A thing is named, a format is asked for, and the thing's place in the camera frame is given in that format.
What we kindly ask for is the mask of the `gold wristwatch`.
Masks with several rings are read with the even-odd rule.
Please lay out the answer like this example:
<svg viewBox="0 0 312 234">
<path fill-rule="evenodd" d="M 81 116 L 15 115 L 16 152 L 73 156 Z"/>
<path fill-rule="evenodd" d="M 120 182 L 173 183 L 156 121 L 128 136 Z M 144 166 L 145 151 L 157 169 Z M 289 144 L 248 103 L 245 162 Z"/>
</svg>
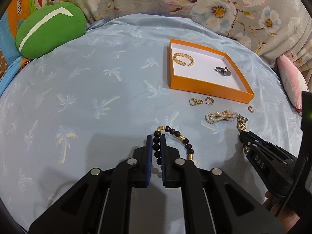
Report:
<svg viewBox="0 0 312 234">
<path fill-rule="evenodd" d="M 241 132 L 246 132 L 247 131 L 247 122 L 248 122 L 248 119 L 246 117 L 243 117 L 242 115 L 238 114 L 237 115 L 237 129 L 238 131 L 241 133 Z M 250 149 L 242 143 L 242 148 L 243 148 L 243 151 L 245 153 L 245 155 L 250 151 Z"/>
</svg>

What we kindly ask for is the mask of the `small gold hoop earring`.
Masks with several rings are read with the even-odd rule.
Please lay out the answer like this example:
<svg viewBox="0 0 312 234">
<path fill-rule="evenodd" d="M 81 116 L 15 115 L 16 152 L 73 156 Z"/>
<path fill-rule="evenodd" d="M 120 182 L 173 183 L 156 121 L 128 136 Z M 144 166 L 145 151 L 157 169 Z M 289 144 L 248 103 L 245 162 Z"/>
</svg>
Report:
<svg viewBox="0 0 312 234">
<path fill-rule="evenodd" d="M 248 107 L 249 112 L 253 113 L 254 112 L 254 108 L 252 106 Z"/>
</svg>

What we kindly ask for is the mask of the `gold double hoop earring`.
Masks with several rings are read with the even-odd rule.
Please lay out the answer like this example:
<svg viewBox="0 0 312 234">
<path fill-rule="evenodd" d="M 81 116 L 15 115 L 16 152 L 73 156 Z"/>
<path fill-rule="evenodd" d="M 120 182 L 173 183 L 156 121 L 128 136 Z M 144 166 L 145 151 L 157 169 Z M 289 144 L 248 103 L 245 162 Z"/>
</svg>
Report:
<svg viewBox="0 0 312 234">
<path fill-rule="evenodd" d="M 197 105 L 202 105 L 204 102 L 201 99 L 196 99 L 196 98 L 190 98 L 189 99 L 189 104 L 191 106 L 197 106 Z"/>
</svg>

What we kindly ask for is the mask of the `orange jewelry box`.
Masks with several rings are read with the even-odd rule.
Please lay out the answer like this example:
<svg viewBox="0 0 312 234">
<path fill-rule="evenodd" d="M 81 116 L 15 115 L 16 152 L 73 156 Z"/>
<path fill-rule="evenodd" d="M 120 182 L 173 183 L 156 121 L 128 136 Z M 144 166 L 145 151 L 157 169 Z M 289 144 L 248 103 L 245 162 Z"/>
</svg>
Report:
<svg viewBox="0 0 312 234">
<path fill-rule="evenodd" d="M 227 67 L 223 76 L 216 67 Z M 171 39 L 168 47 L 168 85 L 172 89 L 194 92 L 248 104 L 255 94 L 242 72 L 219 50 Z"/>
</svg>

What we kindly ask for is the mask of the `pink white plush pillow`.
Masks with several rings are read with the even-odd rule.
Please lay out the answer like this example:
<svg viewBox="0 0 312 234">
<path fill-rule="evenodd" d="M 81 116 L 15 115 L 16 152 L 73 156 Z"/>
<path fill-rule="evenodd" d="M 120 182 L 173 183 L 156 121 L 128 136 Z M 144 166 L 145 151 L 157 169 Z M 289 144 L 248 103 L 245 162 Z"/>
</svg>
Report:
<svg viewBox="0 0 312 234">
<path fill-rule="evenodd" d="M 276 59 L 285 92 L 298 113 L 302 110 L 303 91 L 309 92 L 308 85 L 299 69 L 284 54 Z"/>
</svg>

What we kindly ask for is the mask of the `light blue palm sheet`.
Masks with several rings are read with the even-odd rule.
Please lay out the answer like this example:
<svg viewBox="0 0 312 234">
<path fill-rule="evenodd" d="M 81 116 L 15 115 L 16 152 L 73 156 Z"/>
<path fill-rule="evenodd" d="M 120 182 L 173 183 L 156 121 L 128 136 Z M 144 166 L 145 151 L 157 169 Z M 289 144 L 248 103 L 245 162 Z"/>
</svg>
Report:
<svg viewBox="0 0 312 234">
<path fill-rule="evenodd" d="M 171 39 L 227 53 L 254 91 L 254 112 L 220 98 L 193 107 L 193 93 L 170 89 Z M 1 96 L 1 199 L 28 229 L 90 169 L 115 167 L 166 125 L 190 140 L 197 167 L 223 169 L 262 202 L 266 187 L 244 157 L 236 122 L 205 121 L 206 113 L 224 110 L 245 116 L 249 130 L 298 154 L 301 117 L 278 76 L 252 51 L 189 19 L 135 14 L 99 21 L 28 64 Z"/>
</svg>

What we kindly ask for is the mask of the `grey floral blanket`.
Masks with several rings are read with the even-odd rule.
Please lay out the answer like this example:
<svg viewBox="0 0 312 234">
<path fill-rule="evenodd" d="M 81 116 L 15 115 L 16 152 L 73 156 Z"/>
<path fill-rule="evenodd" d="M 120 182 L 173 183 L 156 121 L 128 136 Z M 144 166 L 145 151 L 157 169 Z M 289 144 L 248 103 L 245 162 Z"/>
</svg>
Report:
<svg viewBox="0 0 312 234">
<path fill-rule="evenodd" d="M 144 13 L 190 18 L 239 41 L 267 64 L 285 55 L 301 71 L 311 69 L 311 17 L 300 0 L 54 0 L 71 2 L 87 20 Z"/>
</svg>

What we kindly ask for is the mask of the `green plush pillow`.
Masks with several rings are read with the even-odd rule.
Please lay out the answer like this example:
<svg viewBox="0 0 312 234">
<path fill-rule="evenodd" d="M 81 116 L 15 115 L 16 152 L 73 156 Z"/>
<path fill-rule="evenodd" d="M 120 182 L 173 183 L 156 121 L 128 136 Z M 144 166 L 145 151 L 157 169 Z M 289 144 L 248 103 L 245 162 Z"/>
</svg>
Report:
<svg viewBox="0 0 312 234">
<path fill-rule="evenodd" d="M 32 13 L 21 24 L 16 48 L 25 58 L 39 58 L 85 32 L 85 15 L 78 6 L 69 2 L 49 5 Z"/>
</svg>

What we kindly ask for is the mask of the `orange cartoon pillow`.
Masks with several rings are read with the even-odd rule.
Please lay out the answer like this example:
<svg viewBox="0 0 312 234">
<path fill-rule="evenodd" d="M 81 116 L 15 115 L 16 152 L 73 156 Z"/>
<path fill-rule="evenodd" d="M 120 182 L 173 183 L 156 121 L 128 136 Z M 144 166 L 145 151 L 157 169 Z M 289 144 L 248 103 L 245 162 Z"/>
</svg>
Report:
<svg viewBox="0 0 312 234">
<path fill-rule="evenodd" d="M 17 30 L 37 10 L 53 5 L 54 0 L 12 0 L 1 18 L 1 93 L 30 59 L 23 57 L 15 46 Z"/>
</svg>

